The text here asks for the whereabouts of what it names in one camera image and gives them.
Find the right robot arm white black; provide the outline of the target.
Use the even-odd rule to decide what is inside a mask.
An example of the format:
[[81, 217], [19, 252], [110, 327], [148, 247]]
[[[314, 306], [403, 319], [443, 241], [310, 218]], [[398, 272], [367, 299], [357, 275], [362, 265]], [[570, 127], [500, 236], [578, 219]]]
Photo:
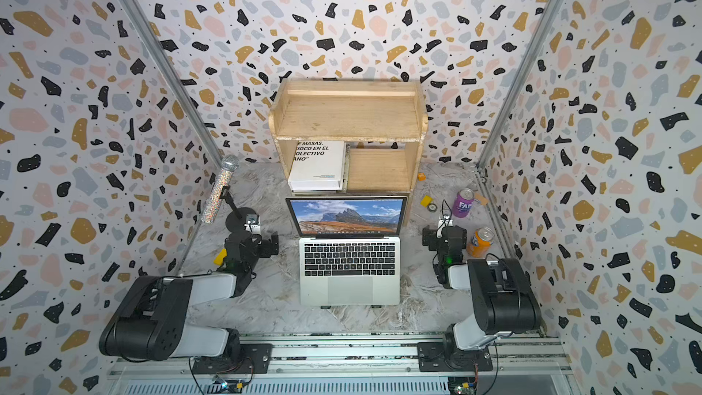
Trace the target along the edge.
[[440, 285], [463, 291], [472, 312], [450, 325], [440, 342], [417, 345], [421, 372], [490, 371], [497, 357], [488, 347], [502, 338], [536, 331], [539, 304], [519, 261], [491, 254], [495, 232], [487, 227], [469, 236], [459, 226], [441, 224], [422, 230], [422, 245], [435, 253], [433, 270]]

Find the silver laptop computer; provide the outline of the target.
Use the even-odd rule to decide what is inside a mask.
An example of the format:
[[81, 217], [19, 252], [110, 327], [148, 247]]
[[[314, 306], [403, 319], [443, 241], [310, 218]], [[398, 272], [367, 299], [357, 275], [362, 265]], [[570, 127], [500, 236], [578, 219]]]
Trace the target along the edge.
[[406, 196], [290, 197], [303, 305], [398, 305]]

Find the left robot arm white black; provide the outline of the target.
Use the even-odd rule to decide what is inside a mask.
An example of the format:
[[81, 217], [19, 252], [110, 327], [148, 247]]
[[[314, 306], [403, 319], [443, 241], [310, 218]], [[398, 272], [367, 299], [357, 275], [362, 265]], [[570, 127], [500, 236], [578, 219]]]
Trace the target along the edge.
[[267, 373], [272, 345], [243, 344], [235, 328], [188, 323], [190, 307], [242, 296], [257, 261], [279, 253], [277, 234], [265, 240], [243, 232], [241, 238], [226, 239], [217, 272], [136, 279], [101, 334], [100, 353], [133, 363], [191, 358], [196, 375]]

